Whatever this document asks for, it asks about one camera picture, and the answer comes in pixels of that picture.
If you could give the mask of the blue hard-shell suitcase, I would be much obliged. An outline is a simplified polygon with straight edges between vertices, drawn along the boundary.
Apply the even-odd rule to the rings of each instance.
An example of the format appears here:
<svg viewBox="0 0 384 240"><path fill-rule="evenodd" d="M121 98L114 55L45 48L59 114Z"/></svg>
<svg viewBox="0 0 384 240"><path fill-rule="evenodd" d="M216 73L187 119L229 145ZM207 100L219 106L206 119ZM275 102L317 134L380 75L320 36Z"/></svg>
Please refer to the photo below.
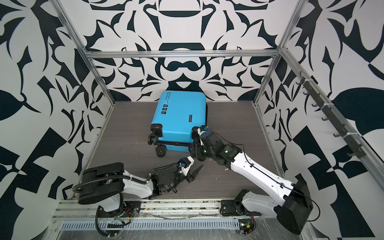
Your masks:
<svg viewBox="0 0 384 240"><path fill-rule="evenodd" d="M207 101L204 93L164 91L151 123L148 144L156 146L156 155L167 151L188 152L199 137L198 128L207 124Z"/></svg>

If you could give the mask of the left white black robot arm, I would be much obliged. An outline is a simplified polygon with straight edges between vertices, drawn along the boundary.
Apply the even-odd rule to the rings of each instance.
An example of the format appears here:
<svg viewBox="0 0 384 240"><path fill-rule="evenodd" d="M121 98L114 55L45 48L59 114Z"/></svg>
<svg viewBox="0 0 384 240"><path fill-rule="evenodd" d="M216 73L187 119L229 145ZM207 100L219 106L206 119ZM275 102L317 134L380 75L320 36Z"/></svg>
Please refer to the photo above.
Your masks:
<svg viewBox="0 0 384 240"><path fill-rule="evenodd" d="M121 220L131 210L124 203L124 194L154 200L163 193L176 193L183 181L193 182L202 166L191 170L193 159L183 158L176 163L155 168L146 178L130 174L123 163L113 163L89 168L83 173L81 183L72 191L77 193L80 205L97 204L95 225L98 233L106 238L115 237L131 220Z"/></svg>

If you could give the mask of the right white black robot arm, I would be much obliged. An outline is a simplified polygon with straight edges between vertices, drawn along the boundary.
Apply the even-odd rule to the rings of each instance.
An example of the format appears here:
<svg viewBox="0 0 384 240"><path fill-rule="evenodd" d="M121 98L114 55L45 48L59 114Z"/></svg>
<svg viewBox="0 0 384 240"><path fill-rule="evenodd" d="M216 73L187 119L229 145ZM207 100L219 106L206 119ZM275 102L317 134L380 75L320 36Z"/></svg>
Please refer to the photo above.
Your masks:
<svg viewBox="0 0 384 240"><path fill-rule="evenodd" d="M291 233L302 233L317 205L305 183L294 184L279 177L252 160L246 154L244 145L222 140L219 134L211 130L194 133L192 139L190 154L193 158L200 161L206 158L214 160L250 180L272 198L272 203L268 204L257 201L253 193L246 192L240 201L247 211L274 216Z"/></svg>

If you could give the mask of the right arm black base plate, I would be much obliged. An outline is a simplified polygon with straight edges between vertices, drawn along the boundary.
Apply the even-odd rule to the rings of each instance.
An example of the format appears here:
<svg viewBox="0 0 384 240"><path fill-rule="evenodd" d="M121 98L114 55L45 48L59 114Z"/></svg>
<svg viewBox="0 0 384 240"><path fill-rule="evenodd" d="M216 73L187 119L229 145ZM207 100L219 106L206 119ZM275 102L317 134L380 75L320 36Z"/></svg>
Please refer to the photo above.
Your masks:
<svg viewBox="0 0 384 240"><path fill-rule="evenodd" d="M262 215L259 212L248 211L240 201L236 200L221 200L220 214L225 217Z"/></svg>

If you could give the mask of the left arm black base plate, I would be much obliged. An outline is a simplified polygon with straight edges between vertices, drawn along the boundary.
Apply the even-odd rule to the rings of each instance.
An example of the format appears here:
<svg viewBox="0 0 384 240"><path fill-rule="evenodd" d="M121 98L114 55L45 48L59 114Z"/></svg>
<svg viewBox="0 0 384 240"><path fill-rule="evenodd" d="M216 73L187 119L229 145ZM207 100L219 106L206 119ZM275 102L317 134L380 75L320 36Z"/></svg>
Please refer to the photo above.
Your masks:
<svg viewBox="0 0 384 240"><path fill-rule="evenodd" d="M98 218L126 218L134 217L140 213L141 210L140 201L124 201L121 206L112 212L106 212L101 206L98 207L96 216Z"/></svg>

